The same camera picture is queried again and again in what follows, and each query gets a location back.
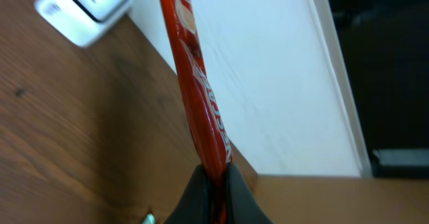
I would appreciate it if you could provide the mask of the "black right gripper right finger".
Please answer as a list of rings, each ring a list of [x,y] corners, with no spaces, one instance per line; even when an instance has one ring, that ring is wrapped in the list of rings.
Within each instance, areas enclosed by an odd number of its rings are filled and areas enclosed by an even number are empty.
[[[235,163],[227,166],[227,224],[272,224],[261,210]]]

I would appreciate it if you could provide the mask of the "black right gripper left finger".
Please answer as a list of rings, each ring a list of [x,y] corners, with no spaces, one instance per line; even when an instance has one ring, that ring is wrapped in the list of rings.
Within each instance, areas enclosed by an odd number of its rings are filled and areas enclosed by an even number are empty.
[[[212,185],[203,165],[198,165],[178,204],[165,224],[209,224],[212,205]]]

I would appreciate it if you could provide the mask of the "red Nescafe coffee stick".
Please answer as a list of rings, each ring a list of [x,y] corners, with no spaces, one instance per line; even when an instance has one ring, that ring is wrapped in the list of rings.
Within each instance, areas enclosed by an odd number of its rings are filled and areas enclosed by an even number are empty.
[[[192,139],[215,187],[215,223],[227,222],[226,175],[231,143],[208,82],[191,0],[160,0]]]

